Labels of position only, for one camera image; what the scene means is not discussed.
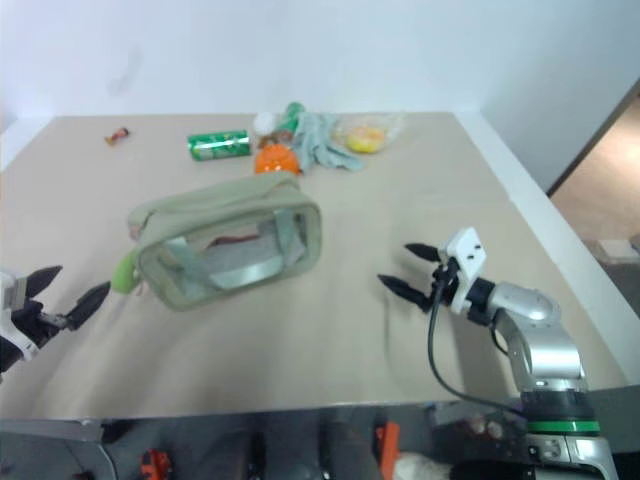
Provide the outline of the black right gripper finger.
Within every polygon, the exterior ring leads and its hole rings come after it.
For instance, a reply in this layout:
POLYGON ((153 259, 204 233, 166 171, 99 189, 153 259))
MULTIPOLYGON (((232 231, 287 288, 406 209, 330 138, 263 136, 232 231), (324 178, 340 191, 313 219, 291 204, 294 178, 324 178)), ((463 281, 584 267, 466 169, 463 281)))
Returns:
POLYGON ((381 283, 396 296, 416 305, 422 312, 429 312, 432 299, 422 291, 413 288, 408 282, 391 275, 378 274, 381 283))
POLYGON ((422 243, 409 243, 404 247, 417 257, 426 261, 440 261, 440 253, 437 247, 422 243))

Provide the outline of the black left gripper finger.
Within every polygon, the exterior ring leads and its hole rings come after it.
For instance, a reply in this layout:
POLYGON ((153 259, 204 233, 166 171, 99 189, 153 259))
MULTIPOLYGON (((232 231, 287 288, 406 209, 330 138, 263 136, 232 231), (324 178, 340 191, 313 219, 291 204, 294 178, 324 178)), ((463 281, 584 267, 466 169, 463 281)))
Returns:
POLYGON ((71 331, 78 330, 103 304, 111 289, 110 282, 96 285, 85 292, 76 302, 76 305, 64 315, 65 328, 71 331))
POLYGON ((37 297, 53 282, 61 272, 61 265, 49 266, 32 272, 25 277, 25 299, 37 297))

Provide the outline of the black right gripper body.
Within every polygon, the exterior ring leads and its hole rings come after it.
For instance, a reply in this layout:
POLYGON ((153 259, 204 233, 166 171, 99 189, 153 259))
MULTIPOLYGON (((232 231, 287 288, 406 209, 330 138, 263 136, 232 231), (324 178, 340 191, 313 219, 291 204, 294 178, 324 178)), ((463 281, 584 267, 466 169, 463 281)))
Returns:
POLYGON ((445 262, 440 262, 432 274, 431 293, 427 297, 426 304, 422 307, 424 313, 429 313, 434 306, 445 305, 449 307, 458 290, 459 263, 456 258, 449 257, 445 262))

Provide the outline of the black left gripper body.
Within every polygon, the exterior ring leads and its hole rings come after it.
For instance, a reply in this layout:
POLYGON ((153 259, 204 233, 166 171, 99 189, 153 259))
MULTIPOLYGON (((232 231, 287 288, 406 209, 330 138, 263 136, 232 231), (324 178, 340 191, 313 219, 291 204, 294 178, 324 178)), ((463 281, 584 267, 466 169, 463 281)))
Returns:
POLYGON ((47 313, 44 305, 27 299, 21 308, 11 311, 11 321, 38 348, 44 347, 67 326, 67 317, 47 313))

